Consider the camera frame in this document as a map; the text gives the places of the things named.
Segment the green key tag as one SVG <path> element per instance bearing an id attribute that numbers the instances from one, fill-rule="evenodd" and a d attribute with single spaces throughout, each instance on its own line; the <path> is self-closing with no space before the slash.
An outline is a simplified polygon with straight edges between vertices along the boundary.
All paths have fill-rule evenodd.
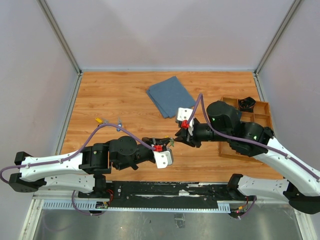
<path id="1" fill-rule="evenodd" d="M 172 138 L 170 139 L 170 146 L 171 146 L 171 147 L 174 147 L 174 146 L 175 146 L 175 141 L 174 141 L 174 139 L 172 139 Z"/>

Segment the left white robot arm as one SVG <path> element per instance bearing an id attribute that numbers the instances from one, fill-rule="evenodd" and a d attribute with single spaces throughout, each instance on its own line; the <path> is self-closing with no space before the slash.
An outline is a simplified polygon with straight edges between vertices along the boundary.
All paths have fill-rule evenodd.
<path id="1" fill-rule="evenodd" d="M 174 157 L 167 147 L 169 142 L 169 138 L 145 137 L 137 143 L 126 135 L 62 155 L 34 157 L 18 152 L 14 163 L 19 171 L 10 175 L 8 184 L 19 193 L 70 190 L 101 198 L 113 190 L 106 181 L 112 169 L 137 170 L 143 162 L 154 163 L 159 169 L 172 165 Z"/>

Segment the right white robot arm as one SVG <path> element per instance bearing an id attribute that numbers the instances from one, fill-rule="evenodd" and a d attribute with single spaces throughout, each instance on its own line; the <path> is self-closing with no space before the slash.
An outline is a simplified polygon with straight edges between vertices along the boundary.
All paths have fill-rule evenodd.
<path id="1" fill-rule="evenodd" d="M 193 148 L 203 142 L 226 142 L 240 155 L 252 157 L 282 175 L 282 179 L 270 180 L 234 173 L 226 186 L 230 199 L 260 196 L 284 201 L 305 214 L 319 213 L 319 170 L 286 149 L 270 127 L 242 121 L 239 111 L 224 101 L 215 101 L 202 111 L 205 123 L 194 117 L 195 109 L 178 108 L 176 142 Z"/>

